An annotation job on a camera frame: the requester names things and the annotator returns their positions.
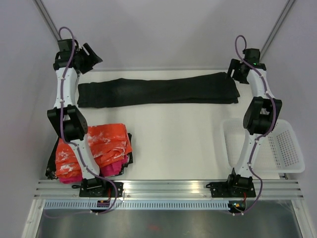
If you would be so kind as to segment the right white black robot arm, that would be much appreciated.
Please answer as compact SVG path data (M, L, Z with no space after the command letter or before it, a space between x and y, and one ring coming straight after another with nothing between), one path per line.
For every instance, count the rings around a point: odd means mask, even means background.
M243 50L243 57L232 59L227 76L240 83L249 84L253 98L243 117L245 141L237 164L226 182L226 192L231 196L247 194L255 197L253 163L264 138L273 131L282 101L274 98L266 79L266 66L260 63L260 50Z

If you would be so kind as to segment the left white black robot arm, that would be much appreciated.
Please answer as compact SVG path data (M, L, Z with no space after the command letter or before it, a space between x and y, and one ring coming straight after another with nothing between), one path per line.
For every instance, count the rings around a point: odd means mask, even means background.
M100 167L88 143L88 124L75 99L80 75L92 70L102 59L87 43L80 48L74 39L59 40L58 47L53 63L57 77L56 100L47 116L59 138L73 151L81 171L82 195L102 197L108 185L100 177Z

